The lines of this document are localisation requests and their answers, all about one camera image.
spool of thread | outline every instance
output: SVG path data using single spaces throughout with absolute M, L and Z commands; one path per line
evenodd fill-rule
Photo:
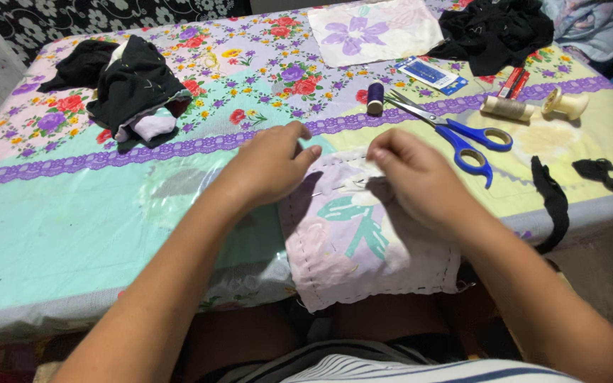
M 546 103 L 543 105 L 543 113 L 550 113 L 553 110 L 566 113 L 569 120 L 575 120 L 581 117 L 581 114 L 588 107 L 590 99 L 588 95 L 582 95 L 579 98 L 573 98 L 562 95 L 562 89 L 555 88 L 546 98 Z
M 375 80 L 368 86 L 368 113 L 379 115 L 382 113 L 382 100 L 385 97 L 385 86 L 381 81 Z
M 528 121 L 536 107 L 520 101 L 486 96 L 479 110 L 513 120 Z

plastic tablecloth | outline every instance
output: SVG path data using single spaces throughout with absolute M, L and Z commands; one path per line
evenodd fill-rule
M 463 0 L 428 0 L 438 15 Z M 407 129 L 439 151 L 453 149 L 425 123 L 394 108 L 365 114 L 373 80 L 437 115 L 514 138 L 510 152 L 484 151 L 495 178 L 458 170 L 473 195 L 524 239 L 544 238 L 552 222 L 532 185 L 539 155 L 564 185 L 571 228 L 563 245 L 613 222 L 613 195 L 580 178 L 571 162 L 613 162 L 613 83 L 551 46 L 526 60 L 531 77 L 520 101 L 541 104 L 555 87 L 586 93 L 580 120 L 535 114 L 517 123 L 478 112 L 512 71 L 475 78 L 462 61 L 426 58 L 469 83 L 451 97 L 393 68 L 393 61 L 326 67 L 306 10 L 220 21 L 119 30 L 48 44 L 0 108 L 0 342 L 94 323 L 140 272 L 201 190 L 260 129 L 299 120 L 324 152 L 370 143 L 390 127 Z M 83 39 L 154 43 L 193 94 L 176 133 L 149 144 L 117 144 L 85 110 L 93 90 L 39 93 L 55 64 Z M 295 294 L 275 205 L 245 217 L 219 254 L 201 310 L 233 309 Z

hand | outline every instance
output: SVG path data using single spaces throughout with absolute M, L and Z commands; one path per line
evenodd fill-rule
M 321 155 L 318 145 L 302 150 L 297 138 L 311 138 L 298 121 L 262 130 L 241 146 L 215 183 L 238 190 L 249 208 L 280 200 L 302 182 Z
M 390 129 L 368 148 L 401 206 L 426 226 L 454 237 L 469 217 L 488 212 L 470 195 L 446 158 L 403 130 Z

floral wallpaper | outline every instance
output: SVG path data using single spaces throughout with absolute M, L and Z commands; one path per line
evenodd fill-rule
M 249 0 L 0 0 L 0 34 L 25 65 L 72 35 L 251 14 Z

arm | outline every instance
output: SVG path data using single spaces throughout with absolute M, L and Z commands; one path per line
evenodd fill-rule
M 613 382 L 613 326 L 487 212 L 439 152 L 391 129 L 370 144 L 367 157 L 411 216 L 459 241 L 528 361 Z
M 253 207 L 288 195 L 320 155 L 320 146 L 312 146 L 295 157 L 298 137 L 311 136 L 302 124 L 290 123 L 259 133 L 241 148 L 54 382 L 170 378 L 226 234 Z

